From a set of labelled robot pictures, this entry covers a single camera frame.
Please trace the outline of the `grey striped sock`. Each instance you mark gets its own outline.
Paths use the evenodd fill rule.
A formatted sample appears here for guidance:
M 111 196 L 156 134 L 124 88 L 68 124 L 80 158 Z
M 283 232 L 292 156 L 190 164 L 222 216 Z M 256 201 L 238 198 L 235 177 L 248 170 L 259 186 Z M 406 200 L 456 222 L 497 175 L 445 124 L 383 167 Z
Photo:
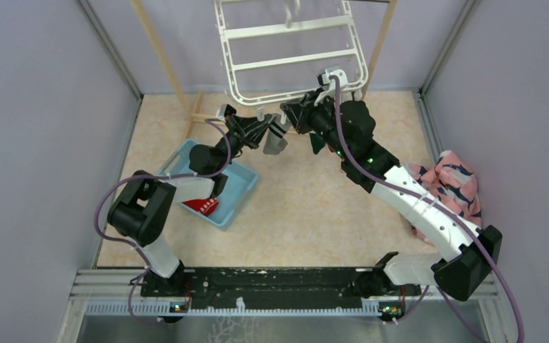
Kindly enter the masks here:
M 262 152 L 266 155 L 278 155 L 287 146 L 285 134 L 290 130 L 291 122 L 281 114 L 266 114 L 266 137 Z

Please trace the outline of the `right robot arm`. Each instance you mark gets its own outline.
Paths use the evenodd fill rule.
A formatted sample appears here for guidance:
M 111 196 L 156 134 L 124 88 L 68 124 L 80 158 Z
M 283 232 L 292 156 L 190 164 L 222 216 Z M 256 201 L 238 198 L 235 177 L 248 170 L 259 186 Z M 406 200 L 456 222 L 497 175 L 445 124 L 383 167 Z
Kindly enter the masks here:
M 436 286 L 458 301 L 468 300 L 498 260 L 502 234 L 453 213 L 415 180 L 398 158 L 373 139 L 375 119 L 363 101 L 341 104 L 326 96 L 319 104 L 311 91 L 303 99 L 280 104 L 299 134 L 312 133 L 342 160 L 346 177 L 388 203 L 419 229 L 435 254 L 387 254 L 376 266 L 374 285 L 393 294 L 405 284 Z

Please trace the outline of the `red sock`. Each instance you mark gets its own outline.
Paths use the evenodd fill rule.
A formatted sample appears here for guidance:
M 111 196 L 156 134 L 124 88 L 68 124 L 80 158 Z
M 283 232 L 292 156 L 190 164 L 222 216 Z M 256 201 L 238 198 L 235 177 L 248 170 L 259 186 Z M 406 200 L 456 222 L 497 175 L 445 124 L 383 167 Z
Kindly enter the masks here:
M 216 198 L 193 199 L 183 202 L 183 205 L 202 216 L 208 217 L 219 206 L 219 200 Z

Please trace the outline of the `white clip hanger frame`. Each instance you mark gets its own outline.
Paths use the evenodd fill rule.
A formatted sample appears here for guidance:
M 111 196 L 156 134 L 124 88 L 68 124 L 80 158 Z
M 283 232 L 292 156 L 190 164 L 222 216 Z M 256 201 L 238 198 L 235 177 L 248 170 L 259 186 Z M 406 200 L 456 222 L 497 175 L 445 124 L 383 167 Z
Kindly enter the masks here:
M 261 106 L 297 99 L 338 66 L 350 91 L 370 75 L 349 1 L 214 1 L 226 93 Z

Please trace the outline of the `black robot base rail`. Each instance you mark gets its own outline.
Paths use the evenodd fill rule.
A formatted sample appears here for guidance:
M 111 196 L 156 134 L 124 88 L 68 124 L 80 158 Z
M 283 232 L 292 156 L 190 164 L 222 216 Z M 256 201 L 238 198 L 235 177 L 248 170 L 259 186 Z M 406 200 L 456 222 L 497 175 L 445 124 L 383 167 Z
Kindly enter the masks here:
M 371 297 L 391 297 L 377 314 L 402 314 L 402 298 L 418 296 L 416 284 L 394 285 L 373 267 L 185 267 L 163 278 L 149 272 L 140 283 L 143 297 L 181 297 L 182 310 L 359 310 Z

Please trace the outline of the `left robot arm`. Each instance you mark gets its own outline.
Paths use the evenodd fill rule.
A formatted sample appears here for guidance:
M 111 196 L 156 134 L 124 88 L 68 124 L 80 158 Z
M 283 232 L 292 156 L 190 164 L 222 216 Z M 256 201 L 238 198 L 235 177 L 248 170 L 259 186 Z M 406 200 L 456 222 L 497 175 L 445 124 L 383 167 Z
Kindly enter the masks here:
M 222 138 L 214 145 L 188 139 L 157 174 L 136 171 L 118 186 L 119 196 L 107 222 L 119 233 L 117 241 L 131 244 L 147 263 L 148 273 L 169 296 L 186 285 L 184 265 L 164 237 L 173 204 L 181 204 L 219 229 L 237 216 L 257 184 L 258 175 L 234 161 L 244 148 L 256 149 L 275 116 L 240 117 L 225 114 Z

